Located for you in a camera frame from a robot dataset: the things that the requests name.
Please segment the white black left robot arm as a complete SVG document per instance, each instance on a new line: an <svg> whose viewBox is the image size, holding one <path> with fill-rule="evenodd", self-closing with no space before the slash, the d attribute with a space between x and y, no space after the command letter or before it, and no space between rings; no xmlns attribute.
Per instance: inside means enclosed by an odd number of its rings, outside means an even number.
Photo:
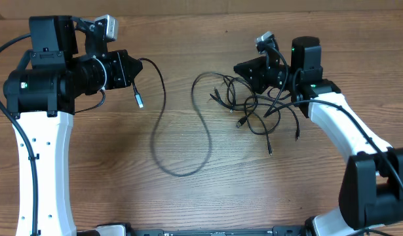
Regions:
<svg viewBox="0 0 403 236"><path fill-rule="evenodd" d="M76 235L69 199L69 139L81 95L133 87L142 63L109 51L118 22L32 16L32 48L3 85L18 146L18 235Z"/></svg>

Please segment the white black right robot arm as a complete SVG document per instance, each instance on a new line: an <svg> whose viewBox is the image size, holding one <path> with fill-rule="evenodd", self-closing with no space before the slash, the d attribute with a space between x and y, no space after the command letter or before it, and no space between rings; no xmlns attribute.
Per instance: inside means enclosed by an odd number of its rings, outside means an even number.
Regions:
<svg viewBox="0 0 403 236"><path fill-rule="evenodd" d="M269 87L288 91L291 105L318 125L345 160L335 209L303 226L275 227L273 235L366 235L403 221L403 148L381 139L349 107L340 88L323 76L317 37L292 41L291 59L272 33L256 40L259 56L234 67L252 88L253 99Z"/></svg>

